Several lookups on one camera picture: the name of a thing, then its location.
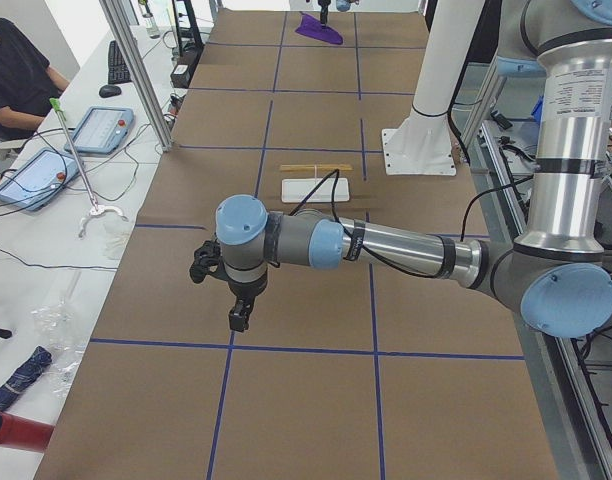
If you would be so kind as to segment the purple towel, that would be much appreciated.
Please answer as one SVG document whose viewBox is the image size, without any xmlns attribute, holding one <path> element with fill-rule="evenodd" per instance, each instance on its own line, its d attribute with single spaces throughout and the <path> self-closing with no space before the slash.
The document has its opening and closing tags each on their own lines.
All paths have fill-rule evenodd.
<svg viewBox="0 0 612 480">
<path fill-rule="evenodd" d="M 301 36 L 325 42 L 331 45 L 342 45 L 342 35 L 328 25 L 323 25 L 315 17 L 302 13 L 299 26 L 295 32 Z"/>
</svg>

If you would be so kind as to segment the white towel rack with wooden bars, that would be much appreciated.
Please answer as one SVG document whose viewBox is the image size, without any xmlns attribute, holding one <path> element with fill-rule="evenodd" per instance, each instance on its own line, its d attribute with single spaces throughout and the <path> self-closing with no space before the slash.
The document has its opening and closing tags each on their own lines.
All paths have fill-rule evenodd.
<svg viewBox="0 0 612 480">
<path fill-rule="evenodd" d="M 340 174 L 352 172 L 350 164 L 282 164 L 279 170 L 284 174 L 303 173 L 304 178 L 282 179 L 281 201 L 286 204 L 298 204 L 307 198 L 307 203 L 327 203 L 331 199 L 336 202 L 350 200 L 348 179 Z"/>
</svg>

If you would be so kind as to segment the metal reacher grabber tool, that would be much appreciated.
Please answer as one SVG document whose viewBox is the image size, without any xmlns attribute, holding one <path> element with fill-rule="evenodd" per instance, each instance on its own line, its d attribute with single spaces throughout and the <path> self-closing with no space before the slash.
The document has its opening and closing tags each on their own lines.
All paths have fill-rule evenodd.
<svg viewBox="0 0 612 480">
<path fill-rule="evenodd" d="M 83 160 L 80 158 L 80 155 L 76 149 L 75 143 L 73 141 L 72 135 L 70 134 L 70 131 L 66 125 L 66 120 L 65 120 L 65 115 L 63 113 L 63 110 L 61 108 L 60 105 L 60 101 L 57 98 L 53 98 L 51 97 L 49 99 L 49 102 L 51 104 L 51 107 L 53 109 L 53 111 L 56 113 L 58 121 L 61 125 L 61 128 L 63 130 L 63 133 L 66 137 L 67 140 L 67 144 L 69 145 L 73 158 L 75 159 L 76 165 L 77 165 L 77 169 L 79 172 L 79 176 L 81 178 L 81 180 L 83 181 L 85 190 L 87 192 L 88 198 L 90 200 L 91 203 L 91 208 L 88 211 L 87 214 L 85 214 L 82 219 L 80 220 L 80 225 L 79 225 L 79 232 L 78 232 L 78 237 L 80 239 L 83 239 L 85 237 L 86 234 L 86 227 L 88 225 L 88 223 L 95 218 L 99 218 L 102 217 L 104 214 L 108 213 L 108 212 L 112 212 L 115 213 L 119 216 L 119 218 L 123 221 L 128 221 L 128 217 L 124 214 L 124 212 L 122 211 L 121 208 L 117 207 L 117 206 L 113 206 L 113 205 L 103 205 L 100 204 L 98 201 L 98 198 L 95 194 L 95 192 L 93 191 L 90 181 L 87 177 L 86 171 L 85 171 L 85 166 L 84 166 L 84 162 Z"/>
</svg>

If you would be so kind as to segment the clear plastic bag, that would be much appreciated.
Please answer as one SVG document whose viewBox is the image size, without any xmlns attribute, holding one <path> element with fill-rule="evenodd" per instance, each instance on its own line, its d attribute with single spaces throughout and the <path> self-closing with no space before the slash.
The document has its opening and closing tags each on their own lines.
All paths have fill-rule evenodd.
<svg viewBox="0 0 612 480">
<path fill-rule="evenodd" d="M 88 340 L 79 325 L 72 297 L 81 277 L 76 270 L 55 303 L 31 312 L 35 330 L 52 361 L 46 373 L 53 393 L 65 399 L 72 387 Z"/>
</svg>

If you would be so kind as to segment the far blue teach pendant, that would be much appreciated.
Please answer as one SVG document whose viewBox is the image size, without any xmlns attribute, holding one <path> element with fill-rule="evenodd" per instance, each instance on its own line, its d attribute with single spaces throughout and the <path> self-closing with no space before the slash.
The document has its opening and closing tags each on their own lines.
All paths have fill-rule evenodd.
<svg viewBox="0 0 612 480">
<path fill-rule="evenodd" d="M 134 111 L 119 107 L 90 107 L 72 132 L 80 154 L 104 156 L 115 151 L 134 122 Z"/>
</svg>

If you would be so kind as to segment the blue teach pendant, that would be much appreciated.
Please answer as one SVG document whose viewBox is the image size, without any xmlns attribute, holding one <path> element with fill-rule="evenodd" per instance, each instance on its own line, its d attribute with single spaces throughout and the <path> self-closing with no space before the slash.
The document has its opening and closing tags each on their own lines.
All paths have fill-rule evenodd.
<svg viewBox="0 0 612 480">
<path fill-rule="evenodd" d="M 90 107 L 72 132 L 80 154 L 104 156 L 115 151 L 134 122 L 134 111 L 119 107 Z"/>
<path fill-rule="evenodd" d="M 71 155 L 43 148 L 16 172 L 5 175 L 0 184 L 0 201 L 29 211 L 39 210 L 78 174 Z"/>
</svg>

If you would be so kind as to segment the folded blue umbrella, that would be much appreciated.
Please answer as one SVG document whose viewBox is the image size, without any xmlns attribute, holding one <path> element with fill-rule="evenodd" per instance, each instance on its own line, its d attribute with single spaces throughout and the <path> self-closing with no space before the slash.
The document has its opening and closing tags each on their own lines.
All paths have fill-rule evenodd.
<svg viewBox="0 0 612 480">
<path fill-rule="evenodd" d="M 52 364 L 52 354 L 37 346 L 31 356 L 0 386 L 0 412 L 8 410 Z"/>
</svg>

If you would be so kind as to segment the black box device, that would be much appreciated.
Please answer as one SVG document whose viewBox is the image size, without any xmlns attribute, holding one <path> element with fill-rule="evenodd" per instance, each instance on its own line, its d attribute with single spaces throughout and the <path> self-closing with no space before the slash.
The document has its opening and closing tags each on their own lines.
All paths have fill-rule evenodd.
<svg viewBox="0 0 612 480">
<path fill-rule="evenodd" d="M 187 89 L 190 83 L 189 66 L 178 64 L 171 72 L 170 80 L 174 88 Z"/>
</svg>

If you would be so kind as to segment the white mounting plate with bolts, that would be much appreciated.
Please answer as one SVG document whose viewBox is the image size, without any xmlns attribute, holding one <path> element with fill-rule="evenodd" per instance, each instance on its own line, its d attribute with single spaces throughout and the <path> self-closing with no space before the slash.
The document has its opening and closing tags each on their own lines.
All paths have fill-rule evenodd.
<svg viewBox="0 0 612 480">
<path fill-rule="evenodd" d="M 452 144 L 446 127 L 413 135 L 409 142 L 398 129 L 382 130 L 387 175 L 455 176 Z"/>
</svg>

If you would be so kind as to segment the near blue teach pendant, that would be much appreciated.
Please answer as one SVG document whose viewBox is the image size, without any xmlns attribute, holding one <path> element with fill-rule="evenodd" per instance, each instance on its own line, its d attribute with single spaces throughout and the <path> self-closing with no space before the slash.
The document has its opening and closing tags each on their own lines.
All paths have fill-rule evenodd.
<svg viewBox="0 0 612 480">
<path fill-rule="evenodd" d="M 29 211 L 39 210 L 78 174 L 71 155 L 43 148 L 16 172 L 5 175 L 0 184 L 0 201 Z"/>
</svg>

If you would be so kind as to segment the black computer mouse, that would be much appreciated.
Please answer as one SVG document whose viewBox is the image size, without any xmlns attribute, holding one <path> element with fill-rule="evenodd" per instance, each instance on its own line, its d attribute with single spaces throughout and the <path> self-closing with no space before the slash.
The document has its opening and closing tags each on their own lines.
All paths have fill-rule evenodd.
<svg viewBox="0 0 612 480">
<path fill-rule="evenodd" d="M 99 91 L 98 95 L 100 98 L 111 98 L 115 96 L 119 96 L 122 94 L 122 89 L 118 85 L 107 84 L 103 85 Z"/>
</svg>

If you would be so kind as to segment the black keyboard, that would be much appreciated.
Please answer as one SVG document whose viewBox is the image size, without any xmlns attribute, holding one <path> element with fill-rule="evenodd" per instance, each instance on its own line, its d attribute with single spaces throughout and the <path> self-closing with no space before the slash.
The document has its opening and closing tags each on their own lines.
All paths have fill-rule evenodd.
<svg viewBox="0 0 612 480">
<path fill-rule="evenodd" d="M 110 85 L 120 85 L 129 83 L 131 75 L 129 68 L 123 58 L 116 40 L 111 40 L 108 45 L 107 53 L 108 83 Z"/>
</svg>

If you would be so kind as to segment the red cylinder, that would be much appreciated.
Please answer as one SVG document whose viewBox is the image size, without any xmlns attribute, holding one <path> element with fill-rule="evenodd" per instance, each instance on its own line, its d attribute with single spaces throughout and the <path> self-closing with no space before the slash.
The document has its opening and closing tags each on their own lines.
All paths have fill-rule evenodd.
<svg viewBox="0 0 612 480">
<path fill-rule="evenodd" d="M 43 453 L 54 426 L 0 412 L 0 447 Z"/>
</svg>

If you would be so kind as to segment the person in black shirt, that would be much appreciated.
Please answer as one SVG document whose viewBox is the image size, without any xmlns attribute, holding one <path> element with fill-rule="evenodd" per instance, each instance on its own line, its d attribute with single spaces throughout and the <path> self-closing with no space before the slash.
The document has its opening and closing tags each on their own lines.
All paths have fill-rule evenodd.
<svg viewBox="0 0 612 480">
<path fill-rule="evenodd" d="M 68 86 L 23 32 L 0 18 L 0 140 L 30 137 Z"/>
</svg>

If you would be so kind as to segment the grey aluminium frame post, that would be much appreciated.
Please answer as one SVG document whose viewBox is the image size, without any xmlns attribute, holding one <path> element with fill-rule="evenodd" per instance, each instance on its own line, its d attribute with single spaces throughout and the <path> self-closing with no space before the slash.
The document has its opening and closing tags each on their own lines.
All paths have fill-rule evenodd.
<svg viewBox="0 0 612 480">
<path fill-rule="evenodd" d="M 164 114 L 160 108 L 146 66 L 141 58 L 138 44 L 133 37 L 127 14 L 119 0 L 100 0 L 99 3 L 127 63 L 132 82 L 135 85 L 137 94 L 155 131 L 162 151 L 168 152 L 173 146 L 170 129 L 165 122 Z"/>
</svg>

